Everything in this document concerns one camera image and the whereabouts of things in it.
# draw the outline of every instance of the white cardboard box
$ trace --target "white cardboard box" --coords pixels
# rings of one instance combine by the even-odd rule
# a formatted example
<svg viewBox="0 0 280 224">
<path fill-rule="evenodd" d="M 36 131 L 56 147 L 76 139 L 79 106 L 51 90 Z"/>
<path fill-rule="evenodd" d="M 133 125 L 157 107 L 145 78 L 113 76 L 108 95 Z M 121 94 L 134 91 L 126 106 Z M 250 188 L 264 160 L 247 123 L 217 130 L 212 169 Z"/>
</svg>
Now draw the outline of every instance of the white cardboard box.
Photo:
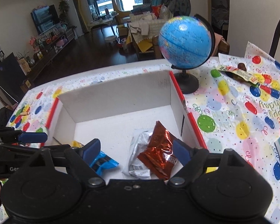
<svg viewBox="0 0 280 224">
<path fill-rule="evenodd" d="M 109 179 L 126 179 L 122 170 L 129 158 L 135 129 L 154 128 L 160 121 L 175 137 L 191 147 L 205 147 L 198 126 L 186 110 L 184 96 L 172 71 L 155 71 L 93 84 L 59 96 L 52 110 L 46 145 L 73 140 L 86 144 L 98 138 L 101 150 L 119 162 Z M 174 175 L 182 165 L 178 163 Z"/>
</svg>

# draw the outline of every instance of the bottle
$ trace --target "bottle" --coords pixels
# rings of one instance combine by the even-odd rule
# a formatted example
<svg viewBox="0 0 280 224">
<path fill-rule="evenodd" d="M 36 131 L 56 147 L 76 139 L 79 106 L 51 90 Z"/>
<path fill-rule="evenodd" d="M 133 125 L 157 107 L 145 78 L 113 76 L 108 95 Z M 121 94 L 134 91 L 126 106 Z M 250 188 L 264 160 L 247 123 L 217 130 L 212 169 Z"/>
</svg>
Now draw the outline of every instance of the bottle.
<svg viewBox="0 0 280 224">
<path fill-rule="evenodd" d="M 110 14 L 107 7 L 105 8 L 105 12 L 106 12 L 106 15 L 109 15 L 109 14 Z"/>
</svg>

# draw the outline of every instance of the silver snack wrapper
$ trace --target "silver snack wrapper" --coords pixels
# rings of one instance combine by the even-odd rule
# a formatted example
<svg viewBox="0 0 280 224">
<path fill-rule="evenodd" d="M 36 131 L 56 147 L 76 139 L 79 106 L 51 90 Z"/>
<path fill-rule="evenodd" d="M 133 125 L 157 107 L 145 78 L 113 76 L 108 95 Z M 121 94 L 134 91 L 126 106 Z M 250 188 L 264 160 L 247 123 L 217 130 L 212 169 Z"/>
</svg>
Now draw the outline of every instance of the silver snack wrapper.
<svg viewBox="0 0 280 224">
<path fill-rule="evenodd" d="M 134 131 L 130 145 L 130 158 L 127 166 L 122 171 L 123 174 L 137 179 L 158 179 L 156 175 L 151 173 L 150 169 L 137 158 L 137 156 L 147 148 L 152 134 L 153 129 Z"/>
</svg>

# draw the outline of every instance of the television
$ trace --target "television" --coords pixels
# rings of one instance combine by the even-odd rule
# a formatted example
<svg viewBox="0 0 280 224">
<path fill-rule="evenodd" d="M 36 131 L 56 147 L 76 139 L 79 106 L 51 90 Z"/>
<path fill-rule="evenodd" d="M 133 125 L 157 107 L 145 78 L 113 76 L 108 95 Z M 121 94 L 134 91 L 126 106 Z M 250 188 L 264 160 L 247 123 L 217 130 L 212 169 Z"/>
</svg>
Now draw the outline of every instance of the television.
<svg viewBox="0 0 280 224">
<path fill-rule="evenodd" d="M 43 34 L 44 32 L 54 27 L 56 24 L 60 23 L 54 5 L 34 10 L 31 13 L 31 17 L 39 35 Z"/>
</svg>

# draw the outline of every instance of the wooden floor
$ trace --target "wooden floor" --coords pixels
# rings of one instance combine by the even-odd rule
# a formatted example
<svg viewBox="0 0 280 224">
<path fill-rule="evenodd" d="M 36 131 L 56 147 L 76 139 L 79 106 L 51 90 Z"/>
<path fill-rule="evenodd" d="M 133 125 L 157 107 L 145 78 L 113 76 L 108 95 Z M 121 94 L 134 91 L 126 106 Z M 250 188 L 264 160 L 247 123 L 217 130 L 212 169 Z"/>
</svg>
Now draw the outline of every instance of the wooden floor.
<svg viewBox="0 0 280 224">
<path fill-rule="evenodd" d="M 110 27 L 103 28 L 103 33 L 105 37 L 113 35 Z M 138 61 L 134 48 L 125 53 L 117 46 L 105 43 L 100 29 L 94 30 L 93 34 L 94 43 L 90 33 L 71 41 L 39 74 L 34 81 L 35 86 L 83 71 Z M 141 60 L 154 59 L 153 53 L 140 57 Z"/>
</svg>

